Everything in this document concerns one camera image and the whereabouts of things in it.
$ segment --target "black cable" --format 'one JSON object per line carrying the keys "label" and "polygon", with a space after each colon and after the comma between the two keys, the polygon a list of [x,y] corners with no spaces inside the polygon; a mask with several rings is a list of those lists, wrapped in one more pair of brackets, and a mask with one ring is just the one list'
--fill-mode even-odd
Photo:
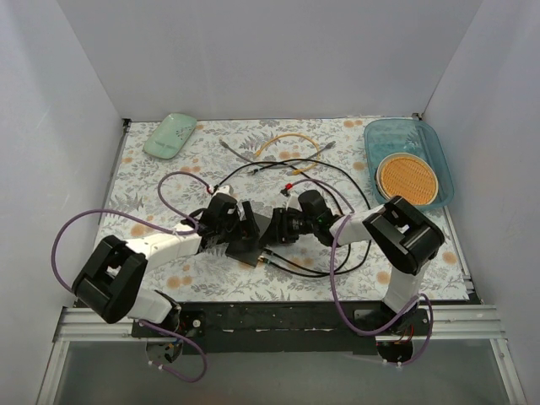
{"label": "black cable", "polygon": [[[367,199],[367,197],[365,196],[364,192],[362,191],[362,189],[360,188],[360,186],[358,185],[358,183],[350,176],[349,173],[347,173],[345,170],[335,166],[335,165],[331,165],[329,163],[326,163],[326,162],[322,162],[320,160],[313,160],[313,159],[302,159],[302,158],[298,158],[298,159],[287,159],[287,160],[283,160],[283,161],[279,161],[279,162],[272,162],[272,161],[258,161],[258,162],[251,162],[251,163],[248,163],[248,164],[245,164],[245,165],[242,165],[238,168],[236,168],[235,170],[233,170],[232,172],[230,172],[217,186],[214,187],[214,190],[217,190],[219,187],[221,187],[228,179],[230,179],[232,176],[234,176],[236,173],[238,173],[240,170],[242,169],[245,169],[246,167],[250,167],[250,166],[253,166],[253,165],[259,165],[259,164],[267,164],[267,166],[264,166],[262,168],[259,168],[259,169],[255,169],[252,174],[256,174],[258,171],[261,171],[261,170],[265,170],[266,168],[268,167],[272,167],[272,166],[275,166],[275,165],[286,165],[288,162],[291,162],[291,161],[310,161],[310,162],[317,162],[321,165],[325,165],[325,166],[328,166],[328,167],[331,167],[335,170],[338,170],[340,171],[341,173],[343,173],[344,175],[347,176],[347,178],[353,183],[354,187],[359,191],[360,195],[362,196],[362,198],[364,199],[364,202],[365,202],[365,205],[367,206],[368,209],[371,208],[370,206],[370,203]],[[294,170],[297,170],[294,166],[292,165],[289,165],[289,167],[291,167],[292,169]],[[300,174],[307,178],[307,179],[311,179],[311,177],[309,177],[306,173],[304,172],[300,172]],[[337,209],[339,210],[339,213],[341,215],[343,215],[343,210],[341,209],[341,206],[339,205],[339,202],[338,200],[335,198],[335,196],[329,191],[327,190],[323,185],[320,185],[320,184],[317,184],[318,186],[320,186],[324,191],[326,191],[331,197],[332,197],[332,200],[336,203],[337,205]],[[367,257],[370,253],[370,248],[371,248],[371,240],[368,241],[368,246],[365,250],[365,254],[364,254],[364,257],[362,258],[362,261],[354,266],[354,267],[351,267],[349,270],[344,270],[342,272],[338,272],[336,271],[335,274],[336,275],[339,275],[339,274],[347,274],[347,273],[351,273],[352,271],[356,270],[357,268],[360,268],[362,265],[364,265],[365,261],[367,260]],[[325,272],[320,272],[320,271],[317,271],[317,270],[312,270],[312,269],[309,269],[307,267],[303,267],[299,264],[296,264],[294,262],[291,262],[290,260],[286,259],[285,257],[283,256],[280,256],[279,254],[271,251],[270,249],[265,249],[265,252],[272,255],[272,256],[275,256],[277,257],[278,259],[281,259],[283,260],[284,262],[287,262],[289,263],[290,265],[292,266],[295,266],[297,268],[300,268],[304,271],[307,271],[309,273],[313,273],[313,275],[310,275],[310,274],[302,274],[302,273],[296,273],[292,270],[288,270],[287,268],[283,267],[283,266],[280,266],[278,265],[277,263],[275,262],[272,262],[271,260],[267,259],[266,257],[262,259],[263,262],[267,263],[267,264],[270,264],[272,266],[275,266],[276,268],[279,268],[287,273],[291,273],[291,274],[294,274],[294,275],[297,275],[297,276],[301,276],[301,277],[306,277],[306,278],[322,278],[322,277],[329,277],[330,274],[329,273],[325,273]],[[347,256],[345,257],[345,260],[343,260],[343,262],[340,264],[340,266],[337,268],[337,270],[343,268],[343,266],[347,263],[347,260],[349,259],[350,257],[350,252],[351,252],[351,246],[349,245],[348,246],[348,252],[347,252]]]}

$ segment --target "robotic arm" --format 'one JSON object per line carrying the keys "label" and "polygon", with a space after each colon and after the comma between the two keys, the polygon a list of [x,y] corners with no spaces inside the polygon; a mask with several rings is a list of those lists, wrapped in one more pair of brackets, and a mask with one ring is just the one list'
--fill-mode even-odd
{"label": "robotic arm", "polygon": [[[388,318],[418,293],[429,261],[444,243],[440,229],[402,197],[354,214],[338,235],[345,217],[333,214],[316,190],[290,198],[286,208],[273,210],[271,219],[254,214],[249,202],[239,207],[231,192],[221,187],[207,208],[191,215],[201,215],[197,233],[157,233],[125,241],[105,237],[73,283],[73,292],[108,323],[128,316],[181,332],[180,306],[162,292],[140,289],[146,271],[223,243],[229,243],[228,256],[253,263],[264,246],[294,243],[300,235],[313,234],[325,246],[336,237],[340,246],[361,240],[377,243],[393,266],[382,301]],[[191,229],[187,221],[175,227]]]}

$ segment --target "yellow cable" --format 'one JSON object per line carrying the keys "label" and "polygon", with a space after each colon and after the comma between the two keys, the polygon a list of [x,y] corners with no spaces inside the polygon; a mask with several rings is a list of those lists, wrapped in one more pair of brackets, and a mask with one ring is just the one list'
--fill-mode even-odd
{"label": "yellow cable", "polygon": [[[304,135],[303,133],[296,133],[296,132],[284,133],[283,135],[279,135],[279,136],[277,136],[275,138],[270,139],[268,142],[266,142],[264,145],[262,145],[259,150],[257,150],[255,152],[255,156],[257,156],[257,157],[260,156],[262,150],[265,149],[270,143],[276,142],[278,139],[285,138],[285,137],[298,137],[298,138],[303,138],[306,141],[310,141],[313,144],[313,146],[315,146],[315,149],[317,149],[317,160],[319,160],[321,158],[321,150],[319,149],[319,145],[317,144],[317,142],[315,142],[310,137]],[[315,166],[317,166],[317,163],[313,162],[310,165],[308,165],[307,167],[305,167],[304,169],[294,170],[293,175],[299,175],[300,173],[302,173],[302,172],[304,172],[306,170],[313,169]]]}

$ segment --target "table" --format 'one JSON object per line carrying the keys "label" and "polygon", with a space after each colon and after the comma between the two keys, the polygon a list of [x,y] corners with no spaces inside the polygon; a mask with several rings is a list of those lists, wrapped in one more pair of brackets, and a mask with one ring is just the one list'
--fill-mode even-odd
{"label": "table", "polygon": [[[248,159],[268,140],[286,132],[301,132],[319,145],[336,141],[336,146],[322,153],[321,158],[346,170],[366,193],[372,206],[376,201],[371,193],[365,160],[363,133],[365,126],[379,117],[348,117],[310,120],[231,120],[200,121],[180,153],[171,160],[160,160],[143,152],[143,144],[157,122],[132,122],[121,151],[111,188],[108,208],[130,213],[141,219],[173,227],[180,222],[176,214],[158,199],[158,181],[171,171],[184,170],[216,184],[245,162],[219,144],[223,139],[230,147]],[[306,157],[315,150],[301,138],[283,138],[264,150],[260,159],[282,160]],[[265,170],[257,175],[248,170],[228,181],[239,200],[251,200],[256,213],[271,215],[272,208],[283,206],[286,198],[279,191],[285,184],[298,180],[290,169]],[[365,203],[348,179],[336,170],[318,165],[307,172],[316,179],[335,186],[357,208]],[[302,192],[314,188],[303,183],[294,189]],[[206,207],[209,195],[191,177],[177,176],[164,185],[165,197],[181,211],[189,213]],[[444,232],[446,243],[425,274],[422,290],[432,300],[466,300],[467,288],[463,280],[463,264],[456,248],[446,213],[443,209],[426,212]],[[106,215],[98,232],[98,240],[110,234],[121,238],[148,235],[152,230],[141,224],[113,215]],[[351,258],[345,268],[358,263],[365,253],[366,243],[353,244]],[[302,236],[291,246],[274,249],[307,267],[326,271],[330,249],[312,236]],[[337,257],[343,259],[346,249]],[[391,265],[376,246],[372,246],[368,260],[360,269],[337,277],[341,300],[380,300],[390,281]],[[159,289],[181,301],[329,301],[332,299],[327,278],[312,279],[290,275],[268,265],[255,268],[229,259],[224,246],[217,246],[203,254],[185,257],[154,269],[145,275],[143,287]]]}

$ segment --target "gray wall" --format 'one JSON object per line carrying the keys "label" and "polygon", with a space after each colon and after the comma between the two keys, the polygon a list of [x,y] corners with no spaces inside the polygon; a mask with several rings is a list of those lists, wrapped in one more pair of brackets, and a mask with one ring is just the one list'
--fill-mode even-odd
{"label": "gray wall", "polygon": [[423,111],[481,0],[58,0],[123,117]]}
{"label": "gray wall", "polygon": [[530,403],[540,403],[539,66],[540,3],[483,2],[426,112],[473,281],[499,308]]}
{"label": "gray wall", "polygon": [[[0,403],[35,403],[62,305],[60,226],[103,201],[121,120],[54,0],[0,0]],[[97,218],[68,233],[69,283]]]}

